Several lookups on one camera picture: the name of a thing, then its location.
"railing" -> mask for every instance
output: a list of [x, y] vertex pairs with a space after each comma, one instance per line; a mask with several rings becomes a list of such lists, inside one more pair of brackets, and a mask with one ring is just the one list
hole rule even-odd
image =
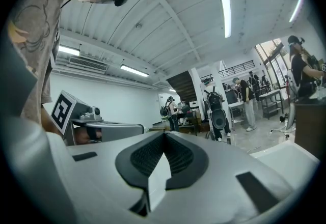
[[[242, 63], [240, 65], [237, 65], [237, 66], [230, 67], [228, 69], [222, 70], [222, 71], [219, 72], [219, 75], [220, 75], [220, 78], [224, 78], [224, 77], [235, 75], [237, 73], [240, 73], [240, 72], [243, 72], [243, 71], [246, 71], [246, 70], [251, 70], [253, 68], [255, 68], [254, 61], [250, 60], [250, 61]], [[201, 77], [200, 79], [205, 79], [205, 78], [208, 78], [208, 77], [212, 78], [212, 75], [211, 74], [206, 75], [206, 76]]]

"ceiling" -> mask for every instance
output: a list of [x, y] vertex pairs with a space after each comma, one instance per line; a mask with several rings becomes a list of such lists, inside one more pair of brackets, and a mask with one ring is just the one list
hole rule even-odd
[[[305, 4], [290, 23], [297, 0], [230, 1], [232, 30], [226, 39], [221, 0], [128, 0], [119, 8], [72, 0], [62, 9], [61, 44], [106, 63], [99, 80], [168, 88], [167, 78], [288, 35], [309, 12]], [[96, 71], [67, 67], [69, 57], [60, 52], [58, 72], [97, 77]], [[122, 64], [149, 77], [124, 71]]]

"ceiling light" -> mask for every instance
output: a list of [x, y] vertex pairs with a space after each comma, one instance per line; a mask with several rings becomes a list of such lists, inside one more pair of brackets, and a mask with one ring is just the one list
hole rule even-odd
[[122, 65], [120, 68], [123, 69], [123, 70], [126, 70], [126, 71], [128, 71], [128, 72], [131, 72], [131, 73], [134, 73], [134, 74], [137, 74], [137, 75], [141, 75], [141, 76], [143, 76], [143, 77], [147, 77], [147, 76], [149, 76], [149, 74], [143, 73], [143, 72], [138, 71], [138, 70], [136, 70], [136, 69], [133, 69], [133, 68], [131, 68], [131, 67], [127, 67], [127, 66], [125, 66], [125, 65]]
[[224, 16], [225, 38], [231, 36], [231, 4], [230, 0], [221, 0]]
[[72, 54], [72, 55], [79, 55], [80, 54], [79, 49], [64, 47], [64, 46], [59, 46], [59, 51], [65, 52], [65, 53], [68, 53], [68, 54]]
[[297, 18], [298, 14], [299, 14], [299, 12], [301, 10], [301, 7], [302, 7], [303, 2], [304, 2], [304, 0], [298, 0], [297, 1], [297, 4], [296, 4], [295, 9], [294, 9], [294, 12], [293, 12], [293, 14], [292, 14], [289, 22], [292, 22], [292, 21], [294, 21]]

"shoe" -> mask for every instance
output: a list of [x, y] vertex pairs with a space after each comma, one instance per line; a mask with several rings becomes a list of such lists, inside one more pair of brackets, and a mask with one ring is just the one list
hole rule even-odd
[[255, 129], [256, 129], [256, 127], [253, 127], [253, 128], [252, 128], [252, 127], [248, 127], [248, 128], [246, 129], [246, 131], [247, 131], [247, 132], [250, 132], [250, 131], [253, 131], [253, 130], [255, 130]]

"gray floor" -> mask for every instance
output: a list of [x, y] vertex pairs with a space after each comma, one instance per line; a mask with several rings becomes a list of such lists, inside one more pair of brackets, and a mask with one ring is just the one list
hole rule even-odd
[[[271, 129], [281, 129], [285, 126], [285, 123], [280, 123], [279, 117], [280, 115], [284, 115], [281, 110], [277, 115], [268, 120], [262, 117], [261, 104], [254, 102], [254, 112], [257, 128], [251, 132], [247, 132], [246, 128], [248, 125], [246, 118], [236, 118], [243, 119], [243, 121], [236, 123], [234, 130], [231, 129], [231, 145], [237, 146], [248, 153], [255, 153], [286, 141], [285, 133], [270, 133]], [[294, 140], [295, 132], [292, 129], [290, 131], [290, 133], [286, 134], [290, 135], [290, 140]], [[205, 134], [206, 132], [201, 132], [198, 136], [204, 137]], [[222, 141], [226, 141], [225, 134], [223, 135]]]

